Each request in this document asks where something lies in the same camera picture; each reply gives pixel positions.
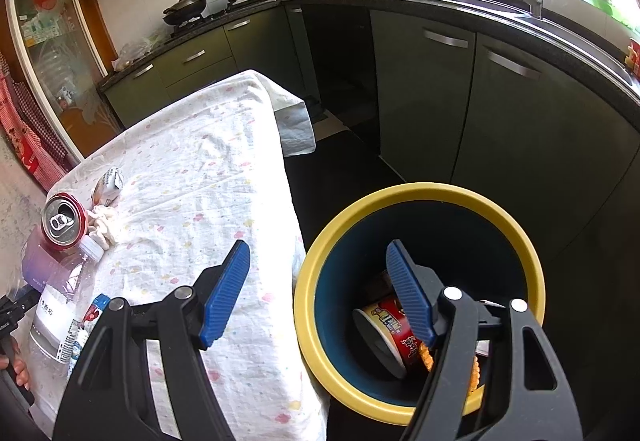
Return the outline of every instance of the yellow trash can rim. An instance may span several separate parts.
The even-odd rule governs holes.
[[[324,261],[338,240],[354,224],[388,206],[419,200],[441,201],[462,206],[484,217],[498,228],[510,242],[522,265],[527,282],[527,303],[531,312],[540,324],[545,314],[545,282],[533,244],[522,227],[505,210],[486,197],[465,188],[443,183],[406,183],[373,192],[345,208],[320,232],[300,269],[293,304],[298,343],[314,376],[335,399],[366,417],[397,425],[408,425],[415,407],[402,407],[370,397],[342,377],[322,348],[314,317],[314,301]],[[464,414],[478,410],[483,391],[484,386],[481,386],[467,398]]]

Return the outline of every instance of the pot lid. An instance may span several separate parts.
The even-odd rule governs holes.
[[[163,13],[168,14],[169,12],[177,12],[181,8],[185,8],[186,6],[190,6],[201,0],[178,0],[174,5],[169,6]]]

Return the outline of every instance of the white tablecloth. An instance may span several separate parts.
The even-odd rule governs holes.
[[[119,167],[118,244],[98,265],[95,294],[132,305],[192,283],[236,239],[249,244],[251,268],[228,326],[202,354],[238,440],[325,438],[324,399],[305,370],[293,323],[292,286],[305,250],[283,162],[283,154],[314,149],[304,103],[247,71],[140,122],[50,192],[88,205],[98,178]],[[148,359],[162,429],[177,436],[157,342],[149,342]],[[37,403],[57,410],[60,382],[33,369]]]

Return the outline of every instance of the kitchen sink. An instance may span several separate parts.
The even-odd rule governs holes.
[[[540,30],[544,30],[546,33],[550,33],[556,39],[571,44],[571,46],[576,47],[577,49],[588,55],[590,58],[600,62],[607,69],[612,71],[612,73],[619,76],[624,82],[626,82],[626,84],[630,86],[633,85],[631,75],[625,69],[625,66],[615,60],[612,56],[605,53],[599,47],[594,46],[588,40],[584,39],[578,34],[575,34],[573,31],[569,31],[562,26],[551,22],[550,20],[535,18],[529,14],[517,15],[513,18],[518,21],[524,22],[525,24],[535,26]]]
[[[524,14],[522,10],[501,4],[500,2],[493,2],[489,0],[434,0],[443,2],[454,2],[455,4],[463,4],[466,6],[472,6],[474,8],[481,8],[490,12],[497,12],[502,14]]]

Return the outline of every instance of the red checkered cloth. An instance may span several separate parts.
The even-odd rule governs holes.
[[[4,76],[0,78],[0,123],[24,167],[48,192],[66,172],[44,150],[38,135],[18,116]]]
[[[9,72],[9,65],[0,53],[0,76],[6,80],[9,95],[21,119],[38,135],[44,150],[60,166],[65,166],[66,149],[57,134],[45,119],[42,110],[36,103],[29,88],[23,82],[14,82]]]

